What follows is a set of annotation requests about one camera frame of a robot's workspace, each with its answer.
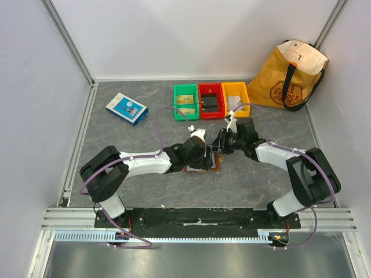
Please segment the brown leather card holder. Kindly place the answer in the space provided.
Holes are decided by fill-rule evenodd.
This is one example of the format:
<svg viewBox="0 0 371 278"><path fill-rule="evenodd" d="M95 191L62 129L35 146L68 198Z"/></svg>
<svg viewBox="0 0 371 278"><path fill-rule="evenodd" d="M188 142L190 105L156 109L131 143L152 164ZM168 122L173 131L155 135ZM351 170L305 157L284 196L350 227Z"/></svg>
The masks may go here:
<svg viewBox="0 0 371 278"><path fill-rule="evenodd" d="M186 173L205 173L205 172L210 172L210 171L219 171L220 170L220 165L221 163L224 162L224 157L220 156L218 153L213 153L212 155L212 163L213 166L209 170L204 170L204 169L194 169L191 168L190 166L187 166L184 171Z"/></svg>

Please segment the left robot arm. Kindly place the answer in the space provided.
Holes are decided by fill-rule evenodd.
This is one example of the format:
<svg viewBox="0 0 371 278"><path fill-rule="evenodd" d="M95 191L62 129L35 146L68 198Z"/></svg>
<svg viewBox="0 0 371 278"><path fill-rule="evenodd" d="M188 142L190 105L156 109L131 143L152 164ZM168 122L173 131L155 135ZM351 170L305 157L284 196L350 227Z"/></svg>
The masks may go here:
<svg viewBox="0 0 371 278"><path fill-rule="evenodd" d="M184 143L174 144L157 152L124 153L115 146L105 147L79 171L93 203L98 203L108 214L114 227L127 223L128 214L117 194L126 178L142 174L171 174L186 167L209 170L213 166L212 146L193 136Z"/></svg>

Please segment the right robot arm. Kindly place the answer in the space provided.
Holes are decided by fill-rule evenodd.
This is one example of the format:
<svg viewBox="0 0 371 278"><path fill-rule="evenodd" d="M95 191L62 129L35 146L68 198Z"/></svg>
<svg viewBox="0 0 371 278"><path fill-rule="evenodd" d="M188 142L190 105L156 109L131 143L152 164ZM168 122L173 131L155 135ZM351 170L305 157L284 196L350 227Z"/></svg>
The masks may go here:
<svg viewBox="0 0 371 278"><path fill-rule="evenodd" d="M249 159L288 172L292 190L267 204L265 220L272 228L279 228L292 213L333 202L341 191L341 183L321 149L293 149L260 138L251 118L230 119L212 143L212 151L223 155L242 151Z"/></svg>

